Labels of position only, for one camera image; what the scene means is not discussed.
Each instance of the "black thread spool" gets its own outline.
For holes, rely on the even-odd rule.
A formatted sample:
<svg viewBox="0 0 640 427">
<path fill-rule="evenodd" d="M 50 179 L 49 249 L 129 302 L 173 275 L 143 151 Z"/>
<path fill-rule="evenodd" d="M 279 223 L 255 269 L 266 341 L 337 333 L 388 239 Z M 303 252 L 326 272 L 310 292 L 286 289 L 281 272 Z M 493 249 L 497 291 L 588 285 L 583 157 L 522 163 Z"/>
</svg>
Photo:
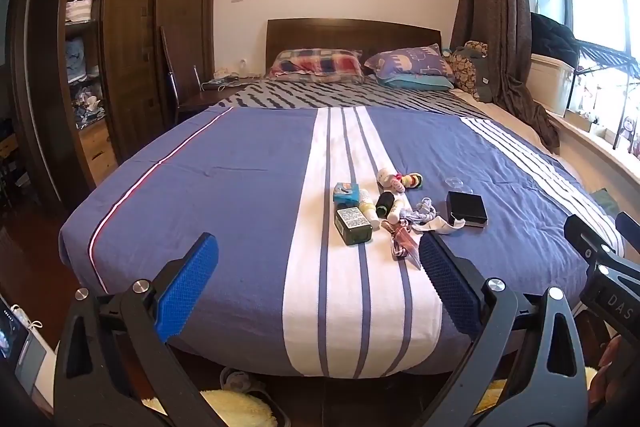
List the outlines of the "black thread spool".
<svg viewBox="0 0 640 427">
<path fill-rule="evenodd" d="M 380 194 L 378 203 L 376 203 L 376 214 L 378 214 L 378 217 L 384 218 L 389 215 L 391 207 L 394 206 L 395 199 L 396 197 L 388 190 Z"/>
</svg>

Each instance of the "chair backrest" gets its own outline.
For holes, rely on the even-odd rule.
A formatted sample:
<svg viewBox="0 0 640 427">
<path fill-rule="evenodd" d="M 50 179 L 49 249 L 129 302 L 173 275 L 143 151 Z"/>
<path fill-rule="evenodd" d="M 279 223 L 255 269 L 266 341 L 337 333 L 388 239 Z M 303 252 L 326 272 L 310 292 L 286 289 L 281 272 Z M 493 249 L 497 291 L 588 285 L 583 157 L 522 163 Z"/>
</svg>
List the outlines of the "chair backrest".
<svg viewBox="0 0 640 427">
<path fill-rule="evenodd" d="M 196 50 L 182 34 L 180 26 L 160 26 L 164 56 L 174 84 L 178 106 L 200 92 L 193 54 Z"/>
</svg>

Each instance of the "teal pillow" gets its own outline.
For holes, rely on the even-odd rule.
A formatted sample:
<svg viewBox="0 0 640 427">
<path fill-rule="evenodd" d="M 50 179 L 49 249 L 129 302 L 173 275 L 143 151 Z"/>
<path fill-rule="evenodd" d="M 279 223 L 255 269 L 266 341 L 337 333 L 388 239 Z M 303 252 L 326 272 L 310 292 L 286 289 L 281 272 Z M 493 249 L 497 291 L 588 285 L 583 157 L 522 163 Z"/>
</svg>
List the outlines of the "teal pillow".
<svg viewBox="0 0 640 427">
<path fill-rule="evenodd" d="M 453 84 L 446 76 L 439 74 L 397 74 L 391 78 L 378 79 L 380 86 L 394 89 L 413 89 L 418 91 L 446 91 L 453 89 Z"/>
</svg>

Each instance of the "white plastic bin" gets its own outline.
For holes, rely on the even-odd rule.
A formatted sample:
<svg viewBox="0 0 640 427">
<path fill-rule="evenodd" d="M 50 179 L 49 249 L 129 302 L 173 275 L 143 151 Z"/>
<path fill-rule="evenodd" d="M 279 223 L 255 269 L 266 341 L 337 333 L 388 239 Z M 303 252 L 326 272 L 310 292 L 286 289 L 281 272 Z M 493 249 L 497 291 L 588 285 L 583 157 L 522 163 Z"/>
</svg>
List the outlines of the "white plastic bin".
<svg viewBox="0 0 640 427">
<path fill-rule="evenodd" d="M 531 55 L 529 92 L 546 110 L 564 115 L 574 80 L 574 68 L 557 58 Z"/>
</svg>

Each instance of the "wooden headboard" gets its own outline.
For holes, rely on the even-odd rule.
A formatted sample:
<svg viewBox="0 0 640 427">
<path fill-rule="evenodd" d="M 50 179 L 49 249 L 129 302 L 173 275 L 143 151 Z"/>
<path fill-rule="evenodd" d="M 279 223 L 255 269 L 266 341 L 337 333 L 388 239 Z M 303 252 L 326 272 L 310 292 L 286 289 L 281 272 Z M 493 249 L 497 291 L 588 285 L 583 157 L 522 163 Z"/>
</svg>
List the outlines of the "wooden headboard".
<svg viewBox="0 0 640 427">
<path fill-rule="evenodd" d="M 265 70 L 284 50 L 335 48 L 362 51 L 361 62 L 380 52 L 437 44 L 437 30 L 360 19 L 273 19 L 267 24 Z"/>
</svg>

